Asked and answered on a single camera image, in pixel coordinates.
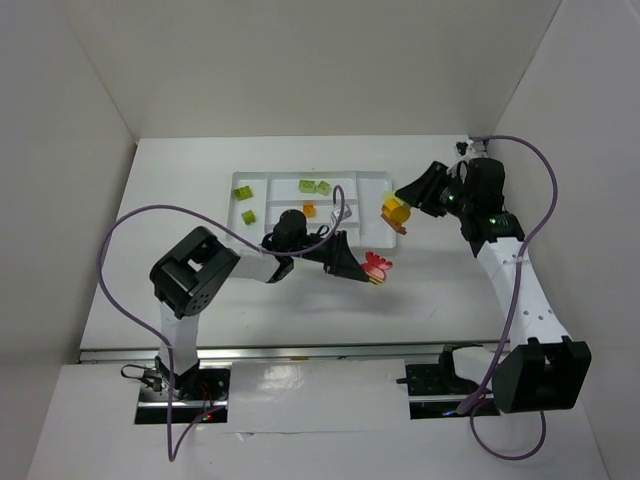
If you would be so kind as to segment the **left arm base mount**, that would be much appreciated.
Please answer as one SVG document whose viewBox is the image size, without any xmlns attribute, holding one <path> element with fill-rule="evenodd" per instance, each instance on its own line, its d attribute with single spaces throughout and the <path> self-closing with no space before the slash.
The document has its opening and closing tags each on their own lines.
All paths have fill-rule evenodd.
<svg viewBox="0 0 640 480">
<path fill-rule="evenodd" d="M 150 366 L 125 364 L 122 378 L 136 381 L 139 394 L 134 423 L 160 425 L 166 422 L 169 397 L 173 398 L 172 421 L 187 425 L 207 412 L 200 422 L 222 424 L 228 420 L 231 370 L 226 367 L 205 368 L 178 390 L 171 390 L 161 374 Z"/>
</svg>

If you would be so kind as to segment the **pale green lego end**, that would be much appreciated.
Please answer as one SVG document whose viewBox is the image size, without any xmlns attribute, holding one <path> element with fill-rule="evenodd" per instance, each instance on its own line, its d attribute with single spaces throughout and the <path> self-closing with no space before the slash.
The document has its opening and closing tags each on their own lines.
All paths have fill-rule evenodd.
<svg viewBox="0 0 640 480">
<path fill-rule="evenodd" d="M 316 192 L 316 183 L 313 180 L 301 179 L 298 183 L 298 189 L 301 193 L 313 194 Z"/>
</svg>

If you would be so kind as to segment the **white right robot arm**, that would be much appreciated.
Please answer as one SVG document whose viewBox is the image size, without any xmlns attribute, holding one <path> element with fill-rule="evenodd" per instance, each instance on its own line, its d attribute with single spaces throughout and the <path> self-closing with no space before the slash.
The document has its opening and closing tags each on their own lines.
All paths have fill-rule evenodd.
<svg viewBox="0 0 640 480">
<path fill-rule="evenodd" d="M 509 325 L 497 354 L 481 346 L 443 350 L 456 379 L 492 393 L 503 413 L 569 410 L 591 363 L 583 341 L 571 338 L 552 311 L 537 279 L 517 217 L 504 207 L 504 166 L 491 158 L 462 161 L 453 168 L 434 162 L 395 193 L 402 203 L 433 216 L 452 215 L 490 279 Z"/>
</svg>

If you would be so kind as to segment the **dark green small lego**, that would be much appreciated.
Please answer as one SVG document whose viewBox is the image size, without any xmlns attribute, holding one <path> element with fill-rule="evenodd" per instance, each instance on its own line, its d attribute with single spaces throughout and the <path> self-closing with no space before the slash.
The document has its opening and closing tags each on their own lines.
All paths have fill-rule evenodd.
<svg viewBox="0 0 640 480">
<path fill-rule="evenodd" d="M 235 188 L 233 194 L 237 201 L 244 201 L 253 197 L 253 191 L 248 185 Z"/>
</svg>

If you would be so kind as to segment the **lime green curved lego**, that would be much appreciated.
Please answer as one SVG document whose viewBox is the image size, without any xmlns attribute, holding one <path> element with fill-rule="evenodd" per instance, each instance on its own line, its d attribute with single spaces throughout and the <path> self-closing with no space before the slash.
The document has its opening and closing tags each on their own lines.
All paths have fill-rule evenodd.
<svg viewBox="0 0 640 480">
<path fill-rule="evenodd" d="M 251 225 L 256 222 L 255 213 L 252 210 L 247 210 L 241 214 L 245 225 Z"/>
</svg>

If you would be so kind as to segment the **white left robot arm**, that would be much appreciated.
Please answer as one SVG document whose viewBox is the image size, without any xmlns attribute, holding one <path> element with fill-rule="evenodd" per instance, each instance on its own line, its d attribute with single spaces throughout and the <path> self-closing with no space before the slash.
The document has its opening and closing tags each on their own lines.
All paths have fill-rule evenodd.
<svg viewBox="0 0 640 480">
<path fill-rule="evenodd" d="M 199 316 L 226 280 L 278 283 L 294 268 L 294 258 L 289 254 L 300 251 L 303 259 L 321 264 L 327 274 L 369 281 L 351 252 L 347 233 L 331 233 L 328 226 L 310 233 L 306 217 L 299 210 L 282 213 L 260 246 L 264 253 L 236 252 L 209 229 L 197 227 L 152 267 L 150 280 L 161 306 L 161 334 L 169 341 L 160 347 L 155 364 L 162 377 L 174 383 L 177 397 L 187 396 L 196 384 Z"/>
</svg>

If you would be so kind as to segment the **white compartment sorting tray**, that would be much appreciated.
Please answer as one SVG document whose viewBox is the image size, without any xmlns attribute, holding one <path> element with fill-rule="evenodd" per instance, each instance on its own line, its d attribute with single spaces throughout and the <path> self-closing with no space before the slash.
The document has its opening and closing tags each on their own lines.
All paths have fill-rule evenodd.
<svg viewBox="0 0 640 480">
<path fill-rule="evenodd" d="M 279 217 L 286 210 L 303 210 L 304 203 L 313 203 L 317 215 L 307 218 L 309 231 L 321 224 L 333 223 L 331 212 L 339 202 L 318 193 L 305 194 L 298 189 L 301 179 L 316 184 L 326 181 L 331 188 L 339 185 L 352 216 L 342 220 L 340 228 L 348 233 L 349 245 L 360 250 L 393 250 L 396 234 L 381 218 L 384 192 L 392 190 L 392 178 L 385 171 L 320 171 L 320 172 L 235 172 L 231 177 L 231 189 L 248 185 L 253 197 L 237 201 L 230 195 L 227 227 L 253 243 L 260 243 L 273 230 Z M 245 225 L 241 214 L 252 210 L 256 222 Z"/>
</svg>

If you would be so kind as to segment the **red curved lego brick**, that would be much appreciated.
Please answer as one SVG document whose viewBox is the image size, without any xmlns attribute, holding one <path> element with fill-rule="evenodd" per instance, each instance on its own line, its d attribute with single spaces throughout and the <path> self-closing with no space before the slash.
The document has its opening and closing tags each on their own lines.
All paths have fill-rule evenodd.
<svg viewBox="0 0 640 480">
<path fill-rule="evenodd" d="M 369 263 L 362 264 L 361 267 L 369 278 L 377 278 L 377 279 L 386 281 L 386 278 L 387 278 L 386 268 L 381 268 L 379 266 L 371 265 Z"/>
</svg>

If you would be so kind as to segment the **brown 2x2 lego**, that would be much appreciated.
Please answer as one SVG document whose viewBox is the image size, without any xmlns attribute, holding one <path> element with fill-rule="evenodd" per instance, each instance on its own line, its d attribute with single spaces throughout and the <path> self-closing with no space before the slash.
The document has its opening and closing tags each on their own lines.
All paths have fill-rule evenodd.
<svg viewBox="0 0 640 480">
<path fill-rule="evenodd" d="M 403 226 L 402 223 L 396 222 L 391 220 L 390 218 L 388 218 L 387 216 L 385 216 L 384 214 L 381 215 L 382 220 L 392 229 L 394 230 L 397 234 L 399 235 L 405 235 L 407 233 L 406 228 Z"/>
</svg>

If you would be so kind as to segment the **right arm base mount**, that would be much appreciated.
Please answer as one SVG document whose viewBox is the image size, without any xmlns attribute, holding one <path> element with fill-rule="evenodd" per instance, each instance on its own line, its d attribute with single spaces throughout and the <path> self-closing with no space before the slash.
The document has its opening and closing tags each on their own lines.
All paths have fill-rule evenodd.
<svg viewBox="0 0 640 480">
<path fill-rule="evenodd" d="M 478 387 L 430 363 L 406 364 L 404 375 L 396 383 L 407 390 L 412 420 L 459 418 L 457 405 Z"/>
</svg>

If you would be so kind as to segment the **yellow lego brick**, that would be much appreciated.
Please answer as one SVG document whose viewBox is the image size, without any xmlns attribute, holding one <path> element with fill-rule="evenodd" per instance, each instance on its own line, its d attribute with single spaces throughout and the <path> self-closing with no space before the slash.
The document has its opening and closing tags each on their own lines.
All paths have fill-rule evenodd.
<svg viewBox="0 0 640 480">
<path fill-rule="evenodd" d="M 384 201 L 382 214 L 393 221 L 404 224 L 410 218 L 411 211 L 406 204 L 395 198 Z"/>
</svg>

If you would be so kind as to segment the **aluminium front rail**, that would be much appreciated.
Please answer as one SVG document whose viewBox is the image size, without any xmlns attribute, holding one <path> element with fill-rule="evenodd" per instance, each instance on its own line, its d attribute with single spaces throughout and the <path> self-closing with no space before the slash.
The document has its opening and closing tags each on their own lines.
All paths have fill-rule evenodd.
<svg viewBox="0 0 640 480">
<path fill-rule="evenodd" d="M 198 358 L 211 362 L 258 360 L 366 359 L 384 357 L 437 357 L 446 345 L 472 344 L 494 350 L 494 340 L 453 340 L 445 342 L 400 342 L 364 344 L 324 344 L 289 346 L 204 346 L 197 349 Z M 152 362 L 159 348 L 81 349 L 75 357 L 77 364 L 143 363 Z"/>
</svg>

